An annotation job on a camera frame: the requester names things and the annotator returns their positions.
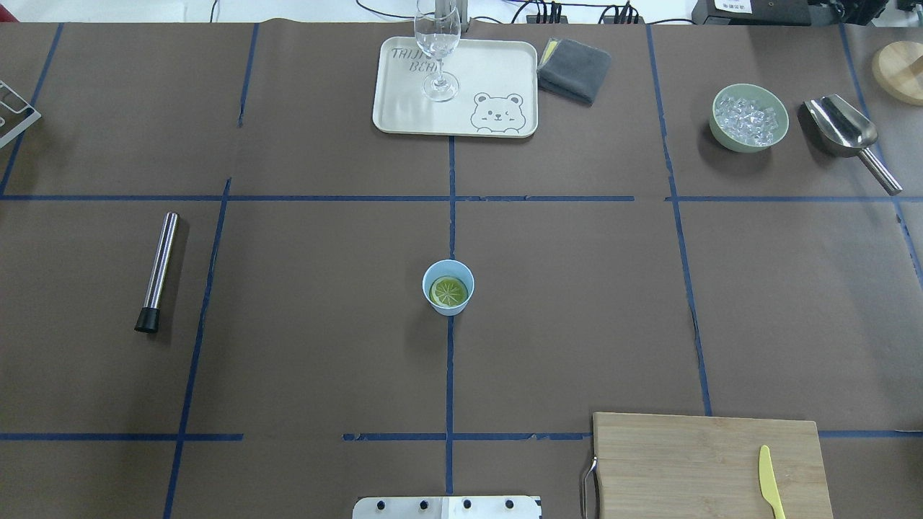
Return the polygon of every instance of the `lime slice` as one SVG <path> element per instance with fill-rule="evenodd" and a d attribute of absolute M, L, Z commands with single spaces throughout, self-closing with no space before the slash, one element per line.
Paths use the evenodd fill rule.
<path fill-rule="evenodd" d="M 443 308 L 457 307 L 468 297 L 468 289 L 462 280 L 451 276 L 442 276 L 429 288 L 429 300 Z"/>

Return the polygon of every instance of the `gray cloth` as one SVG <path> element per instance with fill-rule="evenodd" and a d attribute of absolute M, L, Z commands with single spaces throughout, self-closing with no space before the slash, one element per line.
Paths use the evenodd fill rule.
<path fill-rule="evenodd" d="M 561 40 L 538 69 L 538 86 L 581 103 L 593 104 L 612 56 L 573 40 Z"/>

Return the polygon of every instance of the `blue tape line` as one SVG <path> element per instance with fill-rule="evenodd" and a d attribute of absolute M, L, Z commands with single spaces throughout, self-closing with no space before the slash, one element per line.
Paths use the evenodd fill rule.
<path fill-rule="evenodd" d="M 444 441 L 442 432 L 363 432 L 344 434 L 343 441 Z"/>
<path fill-rule="evenodd" d="M 446 202 L 443 196 L 387 195 L 232 195 L 229 200 L 241 202 L 331 201 L 331 202 Z"/>
<path fill-rule="evenodd" d="M 449 259 L 455 259 L 455 136 L 449 136 Z"/>
<path fill-rule="evenodd" d="M 892 202 L 891 197 L 667 197 L 664 201 L 680 202 L 815 202 L 815 203 L 875 203 Z"/>
<path fill-rule="evenodd" d="M 237 116 L 237 127 L 244 125 L 244 108 L 246 107 L 246 93 L 250 89 L 250 72 L 253 71 L 253 56 L 257 52 L 257 35 L 259 24 L 253 24 L 253 35 L 250 36 L 250 55 L 246 59 L 246 73 L 244 74 L 244 87 L 240 92 L 240 114 Z"/>
<path fill-rule="evenodd" d="M 3 195 L 0 200 L 42 200 L 42 201 L 195 201 L 217 202 L 216 195 Z"/>
<path fill-rule="evenodd" d="M 39 101 L 39 93 L 42 91 L 42 85 L 45 84 L 45 77 L 48 76 L 48 69 L 52 65 L 54 51 L 57 50 L 57 44 L 59 41 L 61 41 L 62 30 L 64 30 L 64 23 L 59 23 L 57 30 L 54 32 L 52 46 L 48 49 L 48 55 L 45 56 L 45 65 L 42 67 L 42 73 L 39 75 L 38 82 L 35 83 L 35 91 L 32 93 L 32 99 L 29 102 L 33 108 L 36 106 L 36 102 Z M 25 131 L 19 134 L 19 137 L 16 138 L 16 143 L 13 145 L 13 150 L 9 154 L 9 161 L 6 163 L 6 170 L 3 173 L 3 180 L 0 180 L 0 195 L 3 195 L 6 191 L 6 184 L 9 183 L 9 176 L 13 174 L 13 164 L 16 163 L 16 157 L 19 155 L 19 147 L 22 146 L 22 140 L 25 137 Z"/>
<path fill-rule="evenodd" d="M 866 105 L 865 96 L 862 94 L 862 86 L 859 84 L 859 78 L 856 74 L 856 65 L 853 63 L 853 53 L 849 49 L 849 39 L 846 37 L 846 27 L 844 24 L 840 24 L 840 40 L 843 42 L 843 52 L 846 56 L 846 64 L 849 67 L 849 75 L 853 79 L 853 87 L 856 89 L 856 96 L 859 99 L 859 105 L 862 107 L 862 113 L 868 119 L 871 119 L 869 114 L 869 107 Z M 878 156 L 881 159 L 881 163 L 884 164 L 884 167 L 888 167 L 888 163 L 885 161 L 884 152 L 881 150 L 881 143 L 876 142 L 875 148 L 878 151 Z M 920 268 L 920 259 L 917 254 L 917 248 L 914 246 L 914 240 L 910 236 L 910 229 L 907 228 L 907 221 L 904 217 L 904 209 L 901 207 L 901 201 L 905 199 L 889 198 L 891 203 L 894 205 L 894 211 L 897 213 L 897 221 L 901 226 L 901 234 L 904 236 L 904 243 L 907 246 L 907 253 L 910 255 L 910 261 L 914 266 L 914 274 L 917 276 L 917 283 L 920 285 L 920 288 L 923 289 L 923 270 Z"/>
<path fill-rule="evenodd" d="M 923 430 L 819 430 L 821 438 L 923 438 Z"/>
<path fill-rule="evenodd" d="M 580 441 L 591 438 L 590 432 L 457 432 L 456 441 Z"/>
<path fill-rule="evenodd" d="M 469 195 L 457 197 L 459 202 L 633 202 L 632 196 L 601 196 L 601 197 L 555 197 L 555 196 L 486 196 Z"/>
<path fill-rule="evenodd" d="M 660 117 L 660 137 L 664 142 L 664 160 L 666 170 L 669 172 L 670 180 L 670 198 L 673 204 L 673 218 L 677 226 L 677 238 L 679 240 L 679 257 L 683 264 L 683 279 L 686 282 L 686 299 L 689 304 L 689 312 L 692 315 L 692 327 L 695 331 L 695 349 L 699 358 L 699 384 L 701 386 L 701 401 L 705 409 L 706 416 L 712 416 L 712 398 L 708 390 L 708 374 L 705 371 L 705 354 L 701 349 L 701 333 L 699 329 L 699 314 L 695 308 L 695 295 L 692 292 L 692 276 L 689 274 L 689 258 L 686 254 L 686 237 L 683 235 L 682 216 L 679 212 L 679 202 L 677 201 L 677 181 L 673 174 L 673 160 L 670 158 L 670 151 L 666 147 L 666 117 L 664 115 L 664 101 L 660 92 L 660 78 L 657 73 L 657 58 L 653 51 L 653 34 L 651 26 L 645 25 L 647 29 L 647 48 L 651 55 L 651 73 L 653 74 L 653 89 L 657 99 L 657 114 Z"/>
<path fill-rule="evenodd" d="M 455 316 L 447 319 L 447 342 L 449 344 L 446 354 L 446 495 L 452 495 L 452 443 L 455 440 Z"/>
<path fill-rule="evenodd" d="M 179 465 L 183 458 L 183 442 L 186 435 L 186 425 L 189 422 L 189 408 L 192 405 L 192 392 L 196 385 L 198 371 L 198 357 L 202 349 L 202 338 L 205 333 L 205 317 L 209 310 L 211 300 L 211 285 L 215 279 L 215 261 L 218 259 L 218 246 L 222 241 L 224 227 L 224 214 L 228 207 L 228 193 L 231 191 L 231 179 L 224 183 L 222 194 L 222 207 L 218 212 L 218 224 L 215 227 L 215 239 L 211 244 L 211 259 L 209 260 L 209 275 L 205 280 L 205 294 L 202 296 L 202 310 L 198 314 L 198 329 L 196 331 L 196 344 L 192 349 L 192 361 L 189 363 L 189 379 L 186 382 L 186 398 L 183 400 L 183 414 L 179 422 L 179 433 L 174 451 L 173 469 L 170 471 L 170 485 L 167 487 L 167 499 L 163 507 L 163 519 L 169 519 L 173 511 L 173 499 L 176 493 L 176 480 L 179 478 Z"/>
<path fill-rule="evenodd" d="M 176 434 L 5 432 L 0 441 L 176 441 Z M 243 434 L 187 434 L 185 441 L 243 441 Z"/>

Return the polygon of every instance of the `green bowl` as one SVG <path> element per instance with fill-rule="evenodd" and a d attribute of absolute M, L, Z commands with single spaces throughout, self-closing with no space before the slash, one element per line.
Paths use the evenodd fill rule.
<path fill-rule="evenodd" d="M 782 102 L 779 101 L 779 98 L 775 97 L 772 92 L 763 87 L 750 85 L 748 83 L 729 85 L 722 88 L 721 91 L 714 96 L 714 100 L 712 101 L 712 116 L 708 120 L 708 126 L 712 128 L 712 135 L 714 135 L 714 138 L 725 148 L 731 151 L 739 151 L 740 153 L 754 153 L 769 148 L 769 146 L 750 146 L 746 142 L 740 142 L 728 135 L 718 126 L 718 120 L 714 116 L 714 109 L 718 104 L 718 100 L 725 94 L 736 98 L 742 97 L 752 99 L 764 110 L 769 107 L 775 109 L 775 120 L 779 123 L 779 127 L 775 130 L 775 139 L 773 139 L 773 143 L 769 146 L 773 146 L 775 143 L 782 140 L 785 134 L 788 133 L 788 112 L 785 110 L 785 106 Z"/>

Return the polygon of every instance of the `bear drawing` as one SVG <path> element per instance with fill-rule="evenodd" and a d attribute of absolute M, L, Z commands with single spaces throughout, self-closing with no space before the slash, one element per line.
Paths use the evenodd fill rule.
<path fill-rule="evenodd" d="M 478 133 L 519 133 L 525 126 L 522 96 L 512 93 L 507 97 L 490 97 L 483 92 L 475 95 L 471 124 Z"/>

